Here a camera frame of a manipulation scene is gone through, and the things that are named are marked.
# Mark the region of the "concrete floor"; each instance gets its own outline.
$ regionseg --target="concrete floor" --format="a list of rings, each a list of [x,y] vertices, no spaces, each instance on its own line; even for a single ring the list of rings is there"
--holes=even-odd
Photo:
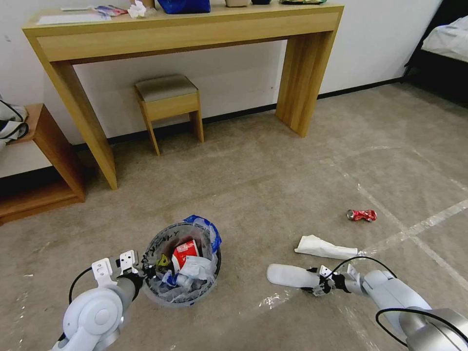
[[[95,177],[85,203],[0,228],[2,350],[50,348],[80,271],[143,253],[191,214],[222,236],[218,285],[186,309],[142,294],[110,350],[403,350],[374,322],[370,300],[314,298],[266,280],[270,263],[336,265],[294,253],[309,234],[358,247],[433,307],[468,316],[466,108],[395,84],[320,100],[305,139],[273,112],[208,124],[205,135],[205,144],[190,134],[160,140],[160,158],[146,140],[115,145],[117,191]],[[349,222],[349,208],[378,219]],[[88,274],[76,293],[93,286]]]

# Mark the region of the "bed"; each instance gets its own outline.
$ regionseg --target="bed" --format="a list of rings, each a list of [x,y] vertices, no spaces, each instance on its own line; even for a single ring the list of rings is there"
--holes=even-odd
[[[468,0],[442,1],[406,67],[439,85],[468,77]]]

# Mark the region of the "gray stool cushion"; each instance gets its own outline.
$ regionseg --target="gray stool cushion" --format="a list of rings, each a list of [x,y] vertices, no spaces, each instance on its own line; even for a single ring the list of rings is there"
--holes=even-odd
[[[196,87],[185,76],[169,76],[135,84],[145,102],[196,93]]]

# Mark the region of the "wooden shelf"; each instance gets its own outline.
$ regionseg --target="wooden shelf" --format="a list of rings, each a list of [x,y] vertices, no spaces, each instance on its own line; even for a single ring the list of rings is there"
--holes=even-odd
[[[0,223],[80,202],[53,167],[0,179]]]
[[[29,131],[9,145],[35,143],[52,167],[0,178],[0,225],[85,199],[82,165],[49,111],[44,104],[26,109]]]

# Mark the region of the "blue bag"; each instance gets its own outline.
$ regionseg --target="blue bag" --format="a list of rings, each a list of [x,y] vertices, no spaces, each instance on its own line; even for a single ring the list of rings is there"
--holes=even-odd
[[[221,245],[221,237],[219,236],[218,229],[216,229],[215,225],[210,222],[209,220],[197,216],[195,214],[191,215],[190,217],[187,217],[184,219],[184,222],[186,223],[196,223],[206,230],[210,231],[210,241],[211,241],[211,248],[213,253],[215,253],[219,246]]]
[[[157,0],[167,14],[206,13],[211,11],[210,0]]]

